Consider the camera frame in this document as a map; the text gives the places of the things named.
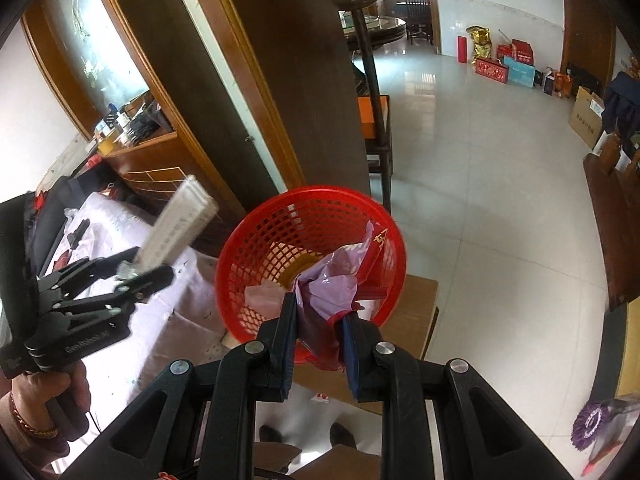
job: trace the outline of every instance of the human hand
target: human hand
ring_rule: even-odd
[[[22,419],[37,431],[49,431],[54,423],[45,406],[48,400],[59,396],[67,389],[83,413],[91,407],[91,392],[86,380],[86,367],[78,362],[71,375],[61,372],[39,372],[22,374],[12,380],[15,407]]]

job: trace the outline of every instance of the round table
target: round table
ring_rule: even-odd
[[[406,23],[399,18],[392,18],[391,16],[365,16],[365,20],[373,48],[404,38]],[[342,31],[347,40],[349,51],[353,52],[357,50],[358,38],[356,38],[353,21],[348,12],[345,12],[342,17]]]

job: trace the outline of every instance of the gold bracelet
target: gold bracelet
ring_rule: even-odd
[[[20,415],[20,412],[18,412],[18,408],[15,407],[13,392],[9,393],[9,406],[11,407],[11,411],[14,414],[14,419],[18,423],[18,426],[20,426],[22,430],[29,436],[33,436],[35,438],[42,438],[44,440],[52,440],[60,434],[60,430],[58,428],[54,428],[53,430],[47,430],[47,431],[39,431],[39,430],[34,430],[29,424],[27,424],[22,418],[22,416]]]

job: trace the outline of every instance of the red plastic basket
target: red plastic basket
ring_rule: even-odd
[[[362,193],[301,187],[251,211],[226,241],[216,271],[216,297],[226,328],[239,342],[254,339],[264,317],[244,304],[244,288],[264,279],[290,287],[295,276],[337,248],[362,241],[367,221],[388,229],[382,286],[388,295],[371,319],[381,326],[396,306],[406,274],[402,236],[391,215]],[[298,344],[296,362],[309,352]]]

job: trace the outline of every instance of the purple mop head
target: purple mop head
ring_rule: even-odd
[[[575,449],[587,449],[610,420],[609,409],[599,402],[587,402],[575,418],[571,442]]]

